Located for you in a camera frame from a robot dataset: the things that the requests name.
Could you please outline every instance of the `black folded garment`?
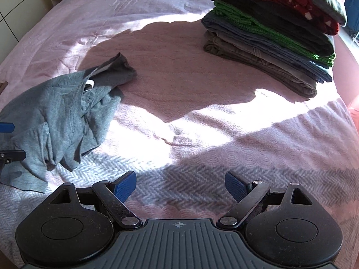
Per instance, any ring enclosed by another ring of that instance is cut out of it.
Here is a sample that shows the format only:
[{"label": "black folded garment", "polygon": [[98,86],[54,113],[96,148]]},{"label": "black folded garment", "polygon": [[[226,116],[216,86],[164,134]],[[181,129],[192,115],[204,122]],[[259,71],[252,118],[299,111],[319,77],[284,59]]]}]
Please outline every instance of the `black folded garment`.
[{"label": "black folded garment", "polygon": [[333,37],[320,32],[285,6],[262,0],[222,1],[232,4],[261,24],[299,42],[317,55],[330,56],[334,53]]}]

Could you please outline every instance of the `white circular logo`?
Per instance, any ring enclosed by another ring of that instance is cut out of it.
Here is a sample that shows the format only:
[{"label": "white circular logo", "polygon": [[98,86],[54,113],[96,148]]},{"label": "white circular logo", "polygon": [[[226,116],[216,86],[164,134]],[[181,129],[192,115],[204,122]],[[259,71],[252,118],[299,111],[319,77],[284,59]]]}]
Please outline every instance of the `white circular logo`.
[{"label": "white circular logo", "polygon": [[176,222],[175,223],[175,226],[177,226],[178,228],[184,226],[184,223],[183,222]]}]

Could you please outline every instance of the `pink wall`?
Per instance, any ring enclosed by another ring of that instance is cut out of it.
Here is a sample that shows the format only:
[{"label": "pink wall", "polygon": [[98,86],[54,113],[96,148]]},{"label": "pink wall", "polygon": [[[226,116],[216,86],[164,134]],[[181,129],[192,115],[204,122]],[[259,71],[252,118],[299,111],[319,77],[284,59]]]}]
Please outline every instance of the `pink wall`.
[{"label": "pink wall", "polygon": [[333,79],[340,97],[348,106],[359,95],[359,63],[339,35],[334,40],[337,57],[334,61]]}]

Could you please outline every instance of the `gray shirt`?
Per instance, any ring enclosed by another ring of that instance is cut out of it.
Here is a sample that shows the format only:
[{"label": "gray shirt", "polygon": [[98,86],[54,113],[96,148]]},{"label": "gray shirt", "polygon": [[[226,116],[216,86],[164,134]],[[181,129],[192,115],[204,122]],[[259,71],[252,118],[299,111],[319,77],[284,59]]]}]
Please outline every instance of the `gray shirt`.
[{"label": "gray shirt", "polygon": [[[26,159],[5,165],[0,182],[44,192],[48,169],[72,171],[104,140],[123,94],[117,85],[136,76],[120,53],[98,67],[58,76],[13,99],[0,112],[13,133],[0,133],[0,150],[24,150]],[[91,79],[93,87],[87,90]]]}]

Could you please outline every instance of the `bed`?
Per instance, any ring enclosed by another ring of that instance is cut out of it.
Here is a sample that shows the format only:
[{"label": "bed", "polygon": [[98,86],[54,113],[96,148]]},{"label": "bed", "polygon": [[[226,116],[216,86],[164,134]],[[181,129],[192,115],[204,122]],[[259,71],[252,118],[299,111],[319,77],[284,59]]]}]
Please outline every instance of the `bed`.
[{"label": "bed", "polygon": [[228,170],[285,188],[300,182],[340,224],[336,264],[359,251],[359,137],[334,82],[306,100],[252,67],[203,51],[209,0],[63,0],[0,65],[0,108],[45,80],[121,52],[137,78],[105,142],[74,172],[48,171],[45,194],[0,185],[0,250],[23,264],[17,225],[61,183],[89,187],[136,171],[139,217],[218,219],[234,205]]}]

